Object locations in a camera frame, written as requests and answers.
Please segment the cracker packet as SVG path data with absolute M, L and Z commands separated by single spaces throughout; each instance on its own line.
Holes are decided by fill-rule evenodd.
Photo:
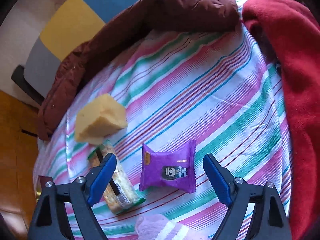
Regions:
M 103 194 L 103 198 L 111 212 L 118 215 L 144 203 L 146 199 L 139 197 L 136 193 L 109 140 L 106 140 L 103 144 L 97 146 L 88 156 L 87 159 L 91 167 L 99 166 L 102 159 L 108 153 L 112 153 L 116 156 L 117 166 L 113 173 L 112 181 L 110 181 Z

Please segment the large yellow sponge block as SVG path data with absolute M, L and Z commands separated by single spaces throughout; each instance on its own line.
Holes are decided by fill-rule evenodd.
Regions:
M 100 145 L 104 138 L 127 127 L 126 109 L 109 94 L 103 94 L 80 111 L 75 122 L 75 141 Z

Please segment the pink striped sock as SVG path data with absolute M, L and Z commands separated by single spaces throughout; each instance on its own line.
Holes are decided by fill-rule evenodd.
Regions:
M 208 239 L 202 233 L 160 214 L 139 215 L 135 232 L 138 239 Z

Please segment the maroon gold gift box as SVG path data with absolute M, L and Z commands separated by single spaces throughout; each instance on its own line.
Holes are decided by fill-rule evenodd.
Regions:
M 42 193 L 42 189 L 44 189 L 47 186 L 51 187 L 52 184 L 53 184 L 52 177 L 38 176 L 37 184 L 36 184 L 36 191 L 35 191 L 36 201 L 39 200 L 40 195 Z

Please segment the wooden wardrobe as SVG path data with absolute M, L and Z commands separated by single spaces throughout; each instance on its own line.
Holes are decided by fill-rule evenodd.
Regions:
M 1 91 L 1 215 L 17 239 L 26 239 L 36 200 L 37 110 Z

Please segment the red fleece blanket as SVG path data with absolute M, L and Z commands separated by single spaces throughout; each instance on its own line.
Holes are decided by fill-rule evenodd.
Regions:
M 266 36 L 281 64 L 293 147 L 289 221 L 293 239 L 303 239 L 319 218 L 319 24 L 294 0 L 248 0 L 242 18 L 252 36 Z

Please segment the maroon puffer jacket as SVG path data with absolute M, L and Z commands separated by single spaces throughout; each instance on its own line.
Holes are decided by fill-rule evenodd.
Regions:
M 60 63 L 38 112 L 38 136 L 49 141 L 76 95 L 120 53 L 152 30 L 223 33 L 239 22 L 235 0 L 139 0 Z

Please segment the grey yellow blue headboard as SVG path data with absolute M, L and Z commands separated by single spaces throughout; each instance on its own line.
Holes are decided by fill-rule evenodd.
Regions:
M 114 16 L 138 0 L 67 0 L 41 31 L 28 56 L 24 78 L 47 96 L 61 61 L 90 40 Z

